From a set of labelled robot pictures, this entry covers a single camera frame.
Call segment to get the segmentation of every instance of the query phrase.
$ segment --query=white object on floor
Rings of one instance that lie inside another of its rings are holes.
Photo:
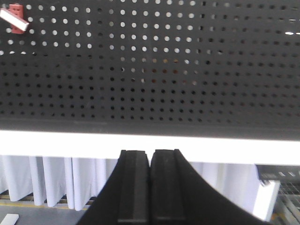
[[[17,220],[19,219],[19,214],[10,214],[8,213],[0,225],[15,225]]]

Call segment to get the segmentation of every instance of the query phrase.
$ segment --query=dark gray pegboard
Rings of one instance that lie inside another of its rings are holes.
[[[2,129],[299,139],[297,0],[17,2]]]

